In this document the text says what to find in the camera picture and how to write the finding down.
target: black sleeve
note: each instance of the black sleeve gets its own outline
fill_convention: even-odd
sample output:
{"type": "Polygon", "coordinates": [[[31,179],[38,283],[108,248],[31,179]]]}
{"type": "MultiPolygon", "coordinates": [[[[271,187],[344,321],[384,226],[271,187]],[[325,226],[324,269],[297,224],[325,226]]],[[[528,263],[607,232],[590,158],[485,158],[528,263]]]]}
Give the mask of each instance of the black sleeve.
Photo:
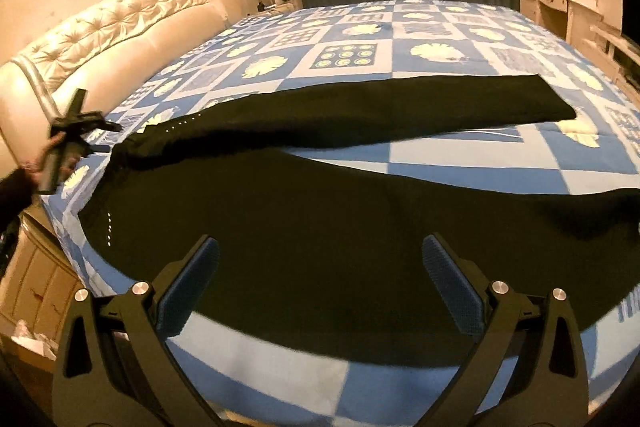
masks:
{"type": "Polygon", "coordinates": [[[31,204],[32,192],[31,180],[22,168],[0,181],[0,233],[31,204]]]}

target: blue gripper pad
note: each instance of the blue gripper pad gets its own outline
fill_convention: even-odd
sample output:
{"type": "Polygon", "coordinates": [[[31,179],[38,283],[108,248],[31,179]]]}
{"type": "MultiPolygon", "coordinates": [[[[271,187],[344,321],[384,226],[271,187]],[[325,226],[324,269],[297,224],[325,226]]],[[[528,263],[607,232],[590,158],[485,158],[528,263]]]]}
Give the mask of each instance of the blue gripper pad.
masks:
{"type": "Polygon", "coordinates": [[[159,337],[174,337],[182,331],[218,268],[218,258],[218,243],[208,237],[158,302],[156,332],[159,337]]]}
{"type": "Polygon", "coordinates": [[[485,329],[482,299],[434,235],[422,242],[422,263],[460,333],[481,337],[485,329]]]}

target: blue and white bedsheet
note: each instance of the blue and white bedsheet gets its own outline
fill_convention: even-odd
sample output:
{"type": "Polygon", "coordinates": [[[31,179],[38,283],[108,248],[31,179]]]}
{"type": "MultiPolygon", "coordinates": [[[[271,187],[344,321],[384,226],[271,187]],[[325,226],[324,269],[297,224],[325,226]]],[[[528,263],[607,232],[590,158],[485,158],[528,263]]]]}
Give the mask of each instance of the blue and white bedsheet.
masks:
{"type": "MultiPolygon", "coordinates": [[[[174,60],[115,109],[108,120],[125,132],[94,132],[88,140],[113,145],[147,125],[251,93],[424,74],[523,73],[539,73],[575,107],[577,120],[304,154],[503,192],[640,187],[640,114],[603,73],[517,12],[460,2],[372,2],[245,19],[174,60]]],[[[101,154],[82,160],[62,190],[43,198],[66,255],[96,295],[124,293],[133,282],[98,256],[77,218],[108,160],[101,154]]],[[[639,350],[640,285],[584,331],[582,341],[595,408],[639,350]]],[[[457,370],[319,357],[198,314],[170,346],[207,400],[278,425],[412,425],[457,370]]],[[[497,403],[513,365],[503,364],[481,409],[497,403]]]]}

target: cream leather headboard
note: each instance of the cream leather headboard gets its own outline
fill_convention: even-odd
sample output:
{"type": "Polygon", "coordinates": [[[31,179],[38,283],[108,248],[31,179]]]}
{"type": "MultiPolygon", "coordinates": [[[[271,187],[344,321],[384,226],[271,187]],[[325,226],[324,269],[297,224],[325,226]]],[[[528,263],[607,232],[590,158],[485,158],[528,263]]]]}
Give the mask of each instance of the cream leather headboard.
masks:
{"type": "Polygon", "coordinates": [[[84,109],[107,114],[176,57],[238,22],[245,0],[104,0],[69,17],[0,68],[0,177],[33,157],[53,112],[64,113],[78,87],[84,109]]]}

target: patterned bedding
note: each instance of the patterned bedding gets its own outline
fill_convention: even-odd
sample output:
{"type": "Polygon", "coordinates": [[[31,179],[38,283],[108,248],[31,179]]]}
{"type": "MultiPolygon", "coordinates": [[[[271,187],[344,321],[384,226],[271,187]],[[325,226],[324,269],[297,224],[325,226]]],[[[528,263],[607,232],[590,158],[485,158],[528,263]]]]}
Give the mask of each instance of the patterned bedding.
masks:
{"type": "MultiPolygon", "coordinates": [[[[640,187],[640,114],[603,73],[519,13],[461,2],[369,2],[245,19],[124,100],[108,120],[125,132],[97,131],[88,141],[113,145],[147,125],[252,93],[424,74],[531,73],[576,109],[577,120],[296,153],[503,192],[640,187]]],[[[133,283],[97,255],[77,218],[108,160],[104,154],[83,159],[62,190],[43,197],[66,255],[96,295],[124,293],[133,283]]],[[[640,285],[583,331],[582,341],[595,409],[640,349],[640,285]]],[[[278,425],[412,425],[457,370],[380,367],[292,351],[197,314],[169,344],[205,399],[278,425]]],[[[481,410],[497,403],[514,362],[503,363],[481,410]]]]}

